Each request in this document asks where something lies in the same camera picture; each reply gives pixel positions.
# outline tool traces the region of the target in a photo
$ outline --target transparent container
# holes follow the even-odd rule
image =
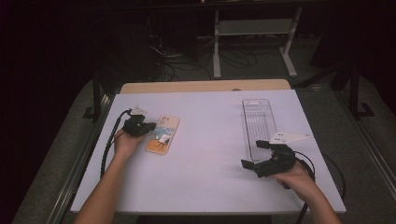
[[[252,161],[267,161],[271,150],[257,147],[256,141],[270,141],[276,133],[270,103],[266,99],[245,99],[242,106],[247,157]]]

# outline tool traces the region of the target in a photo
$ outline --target hand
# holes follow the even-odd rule
[[[280,185],[287,184],[304,202],[315,197],[320,191],[317,184],[298,161],[287,172],[271,175],[270,177],[275,178]]]
[[[145,138],[145,135],[133,137],[120,129],[114,134],[115,154],[125,158],[130,158],[137,148],[137,145]]]

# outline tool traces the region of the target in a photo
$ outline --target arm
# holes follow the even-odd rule
[[[314,223],[341,223],[326,196],[299,162],[291,170],[271,177],[280,184],[286,183],[308,204]]]
[[[82,205],[75,223],[111,223],[120,194],[126,162],[144,138],[132,137],[123,130],[114,135],[115,154],[107,170],[87,201]]]

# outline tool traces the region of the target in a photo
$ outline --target floor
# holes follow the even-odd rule
[[[285,78],[294,85],[321,71],[309,65],[318,38],[297,36],[290,57],[298,76],[289,77],[277,50],[283,41],[282,36],[222,41],[221,79]],[[211,53],[205,49],[202,53],[198,61],[189,57],[167,60],[163,74],[157,81],[209,80],[213,74]],[[346,192],[344,203],[347,211],[339,214],[339,217],[344,223],[351,224],[394,223],[394,177],[389,180],[384,173],[389,176],[389,171],[396,171],[396,153],[393,150],[396,147],[396,119],[381,102],[375,87],[362,77],[360,102],[367,103],[375,116],[355,120],[347,109],[348,86],[343,91],[333,91],[329,85],[332,76],[328,75],[296,91],[319,148],[325,158],[329,158],[326,162],[332,178],[339,186],[340,194],[343,190]],[[111,96],[103,101],[103,105],[109,104]],[[81,90],[70,108],[14,223],[73,222],[76,214],[67,211],[67,206],[73,202],[73,194],[67,194],[67,191],[76,190],[78,182],[75,179],[84,169],[84,165],[76,161],[83,157],[82,151],[92,148],[89,143],[94,142],[100,132],[100,123],[103,122],[103,118],[97,122],[83,118],[89,106],[92,106],[91,82]],[[384,159],[385,165],[378,162],[381,159]],[[272,217],[272,223],[294,223],[297,216],[276,215]],[[136,216],[117,214],[114,223],[136,223],[137,220]],[[312,223],[309,215],[305,216],[303,223]]]

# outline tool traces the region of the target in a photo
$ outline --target cable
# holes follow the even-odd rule
[[[165,66],[168,66],[169,68],[171,68],[171,69],[172,69],[172,73],[167,73],[167,72],[165,71]],[[175,68],[174,68],[173,66],[167,64],[167,63],[164,63],[164,64],[163,64],[163,74],[165,74],[165,75],[170,75],[170,76],[171,76],[171,77],[169,78],[168,81],[173,81],[173,79],[174,79],[175,77],[177,77],[177,79],[180,80],[180,78],[176,75]]]
[[[294,153],[298,153],[298,154],[300,154],[300,155],[303,155],[304,157],[306,157],[306,158],[309,160],[309,162],[311,162],[312,169],[309,167],[309,165],[308,165],[305,161],[296,158],[296,160],[297,160],[297,161],[305,168],[305,170],[308,172],[308,174],[309,174],[309,176],[312,178],[312,180],[315,181],[315,166],[314,166],[314,163],[313,163],[307,156],[305,156],[305,154],[303,154],[303,153],[301,153],[301,152],[297,152],[297,151],[294,151]],[[300,223],[303,221],[303,218],[304,218],[304,216],[305,216],[305,213],[306,213],[306,210],[307,210],[307,209],[308,209],[308,204],[307,204],[307,203],[304,203],[303,208],[302,208],[302,210],[301,210],[301,212],[300,212],[300,215],[298,216],[298,218],[297,218],[297,220],[296,220],[296,224],[300,224]]]
[[[341,180],[342,180],[341,199],[344,200],[344,198],[346,197],[346,194],[347,194],[347,182],[344,177],[344,174],[341,171],[340,167],[335,163],[335,161],[333,161],[329,156],[327,156],[324,153],[322,153],[322,155],[325,159],[327,159],[328,161],[330,161],[332,163],[332,165],[335,167],[335,169],[337,170],[338,174],[341,177]]]
[[[309,160],[309,162],[311,163],[311,165],[312,165],[312,173],[313,173],[313,176],[315,176],[315,165],[314,165],[314,163],[307,157],[307,156],[305,156],[305,154],[303,154],[303,153],[301,153],[301,152],[298,152],[298,151],[294,151],[294,153],[297,153],[297,154],[300,154],[300,155],[302,155],[302,156],[304,156],[304,157],[306,157],[306,159],[307,160]],[[297,159],[297,161],[299,161],[299,162],[304,162],[305,164],[306,164],[306,162],[305,161],[302,161],[302,160],[300,160],[300,159],[298,159],[298,158],[296,158]],[[308,166],[308,167],[305,167],[305,169],[307,170],[307,171],[309,171],[310,170],[310,167]]]
[[[166,66],[172,68],[172,70],[174,71],[174,73],[175,73],[175,69],[179,69],[179,70],[182,70],[182,71],[197,71],[197,70],[203,69],[203,70],[208,74],[209,80],[212,80],[212,75],[211,75],[211,73],[206,69],[206,66],[209,64],[210,60],[211,60],[211,57],[208,57],[207,60],[205,61],[204,65],[200,65],[200,64],[197,64],[197,63],[192,63],[192,60],[190,60],[190,61],[188,61],[188,62],[169,62],[169,61],[166,61],[164,64],[165,64]],[[180,66],[174,66],[174,64],[179,64],[179,65],[182,65],[182,64],[184,64],[184,65],[190,65],[190,66],[195,66],[195,68],[183,68],[183,67],[180,67]]]
[[[239,46],[241,46],[241,47],[243,47],[243,48],[245,48],[246,46],[244,46],[244,44],[242,43],[242,42],[239,42],[238,43],[239,44]],[[231,56],[233,56],[233,59],[232,58],[230,58],[229,56],[226,56],[224,53],[221,53],[219,56],[220,56],[220,58],[225,62],[225,63],[227,63],[228,65],[230,65],[230,66],[232,66],[232,67],[236,67],[236,68],[248,68],[248,67],[250,67],[250,66],[252,66],[252,65],[255,65],[255,64],[257,64],[257,62],[258,62],[258,60],[257,60],[257,57],[256,56],[259,56],[259,55],[266,55],[266,54],[269,54],[269,53],[271,53],[271,52],[274,52],[276,49],[270,49],[270,50],[268,50],[268,51],[266,51],[266,52],[264,52],[264,53],[254,53],[254,49],[252,49],[252,50],[247,50],[247,51],[243,51],[243,50],[241,50],[241,49],[236,49],[236,48],[233,48],[231,45],[229,45],[229,44],[225,44],[224,45],[227,49],[226,49],[226,51],[229,53],[229,54],[231,54]],[[238,54],[238,53],[236,53],[236,52],[234,52],[234,51],[240,51],[241,53],[242,53],[242,55],[240,55],[240,54]],[[253,59],[253,62],[251,62],[249,59],[248,59],[248,57],[252,57],[252,59]]]
[[[106,148],[105,148],[105,151],[104,151],[104,153],[103,153],[102,166],[101,166],[101,172],[100,172],[100,178],[102,178],[102,176],[105,174],[107,153],[108,153],[108,151],[110,150],[111,145],[112,145],[113,142],[115,141],[115,139],[114,139],[114,141],[112,141],[112,140],[113,140],[114,134],[116,133],[116,130],[119,128],[119,124],[120,124],[120,121],[121,121],[121,117],[122,117],[124,114],[131,114],[131,111],[132,111],[132,109],[128,109],[128,110],[125,110],[124,112],[122,112],[122,113],[120,114],[120,116],[117,118],[116,123],[114,124],[113,131],[111,131],[111,135],[110,135],[110,137],[109,137],[108,140],[107,140]]]

